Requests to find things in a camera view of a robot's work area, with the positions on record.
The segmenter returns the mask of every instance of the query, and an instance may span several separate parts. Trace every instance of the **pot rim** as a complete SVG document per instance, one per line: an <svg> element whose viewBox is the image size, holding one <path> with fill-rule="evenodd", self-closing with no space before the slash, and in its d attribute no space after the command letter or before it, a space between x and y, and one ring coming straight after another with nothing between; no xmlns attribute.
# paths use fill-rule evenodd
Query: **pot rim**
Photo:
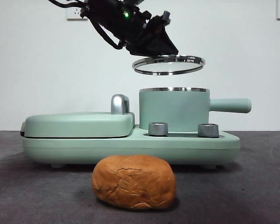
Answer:
<svg viewBox="0 0 280 224"><path fill-rule="evenodd" d="M139 92L154 92L154 91L191 91L191 92L210 92L209 89L194 88L194 87L154 87L141 89Z"/></svg>

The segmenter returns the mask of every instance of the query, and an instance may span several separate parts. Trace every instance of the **small pot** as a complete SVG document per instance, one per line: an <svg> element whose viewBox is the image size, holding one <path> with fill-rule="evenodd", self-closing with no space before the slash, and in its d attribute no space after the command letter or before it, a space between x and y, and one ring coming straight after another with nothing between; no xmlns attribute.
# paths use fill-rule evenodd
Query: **small pot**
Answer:
<svg viewBox="0 0 280 224"><path fill-rule="evenodd" d="M166 122L169 132L196 132L198 124L209 122L210 111L251 111L249 99L210 99L210 90L202 88L142 89L139 101L140 128L148 130L151 122Z"/></svg>

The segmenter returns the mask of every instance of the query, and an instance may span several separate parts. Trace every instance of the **gray countertop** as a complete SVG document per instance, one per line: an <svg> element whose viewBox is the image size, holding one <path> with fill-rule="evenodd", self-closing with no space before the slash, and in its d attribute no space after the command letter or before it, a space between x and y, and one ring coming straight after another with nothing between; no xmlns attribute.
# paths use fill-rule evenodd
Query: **gray countertop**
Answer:
<svg viewBox="0 0 280 224"><path fill-rule="evenodd" d="M172 166L171 208L131 211L95 197L93 165L52 169L25 156L19 132L0 132L0 224L280 224L280 132L229 133L241 138L235 162Z"/></svg>

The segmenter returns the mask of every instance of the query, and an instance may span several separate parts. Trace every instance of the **pot handle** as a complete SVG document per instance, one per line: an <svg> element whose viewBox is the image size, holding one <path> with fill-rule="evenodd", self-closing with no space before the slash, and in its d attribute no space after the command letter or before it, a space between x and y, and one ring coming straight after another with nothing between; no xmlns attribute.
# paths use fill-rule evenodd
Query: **pot handle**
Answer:
<svg viewBox="0 0 280 224"><path fill-rule="evenodd" d="M251 107L251 100L246 98L210 100L210 111L249 113Z"/></svg>

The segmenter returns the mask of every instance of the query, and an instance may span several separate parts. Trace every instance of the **bread loaf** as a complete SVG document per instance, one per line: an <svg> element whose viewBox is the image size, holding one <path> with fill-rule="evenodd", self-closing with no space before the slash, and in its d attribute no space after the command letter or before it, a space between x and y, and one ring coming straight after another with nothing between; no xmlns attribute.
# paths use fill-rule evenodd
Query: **bread loaf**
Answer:
<svg viewBox="0 0 280 224"><path fill-rule="evenodd" d="M127 209L166 209L175 198L171 167L148 155L102 159L93 170L91 184L99 199Z"/></svg>

